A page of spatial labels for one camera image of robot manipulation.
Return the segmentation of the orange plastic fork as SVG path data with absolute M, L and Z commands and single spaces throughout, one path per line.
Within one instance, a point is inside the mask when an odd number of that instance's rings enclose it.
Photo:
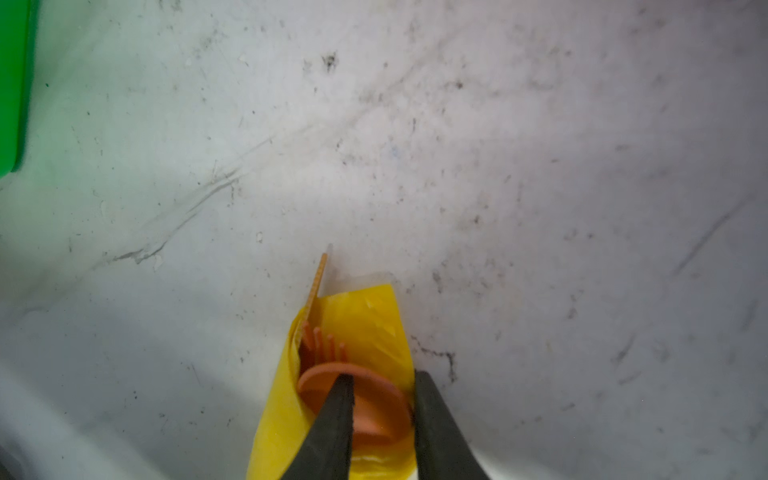
M 324 363 L 346 363 L 348 361 L 346 344 L 344 342 L 337 343 L 333 334 L 325 333 L 319 326 L 312 327 L 308 322 L 302 324 L 300 333 L 301 372 Z

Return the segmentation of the orange plastic spoon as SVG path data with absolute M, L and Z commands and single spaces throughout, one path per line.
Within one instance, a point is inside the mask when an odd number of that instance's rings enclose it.
M 384 376 L 362 366 L 328 362 L 309 368 L 297 383 L 301 400 L 318 414 L 339 375 L 354 380 L 354 448 L 393 445 L 410 433 L 412 413 L 405 394 Z

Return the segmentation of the green plastic basket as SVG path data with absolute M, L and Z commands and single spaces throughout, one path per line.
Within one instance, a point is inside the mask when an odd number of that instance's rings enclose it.
M 1 176 L 19 168 L 28 123 L 39 18 L 37 0 L 1 0 Z

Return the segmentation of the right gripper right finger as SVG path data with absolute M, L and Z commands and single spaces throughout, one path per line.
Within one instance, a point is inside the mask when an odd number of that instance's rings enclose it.
M 415 372 L 414 426 L 419 479 L 489 479 L 431 375 L 421 370 Z

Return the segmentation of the orange plastic knife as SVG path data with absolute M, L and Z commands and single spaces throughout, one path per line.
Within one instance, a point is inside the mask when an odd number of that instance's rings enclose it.
M 325 268 L 328 262 L 329 254 L 327 252 L 324 252 L 320 260 L 318 262 L 317 270 L 315 273 L 315 276 L 313 278 L 311 288 L 308 294 L 307 301 L 304 306 L 304 315 L 303 315 L 303 321 L 309 322 L 311 317 L 311 312 L 313 309 L 314 302 L 316 301 L 318 297 L 318 292 L 322 283 L 323 275 L 325 272 Z

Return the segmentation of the yellow paper napkin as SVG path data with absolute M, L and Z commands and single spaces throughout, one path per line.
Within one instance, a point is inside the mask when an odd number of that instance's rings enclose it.
M 247 470 L 250 479 L 278 479 L 295 458 L 317 414 L 297 392 L 299 344 L 304 309 L 288 332 L 270 393 L 254 438 Z M 308 322 L 347 346 L 348 361 L 390 380 L 407 397 L 412 413 L 415 371 L 391 285 L 317 298 Z M 401 441 L 383 447 L 354 448 L 352 479 L 408 479 L 416 470 L 414 428 Z

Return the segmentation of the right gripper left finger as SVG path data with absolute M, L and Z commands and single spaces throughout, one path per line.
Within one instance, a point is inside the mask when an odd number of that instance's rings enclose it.
M 354 379 L 340 375 L 282 480 L 349 478 L 354 409 Z

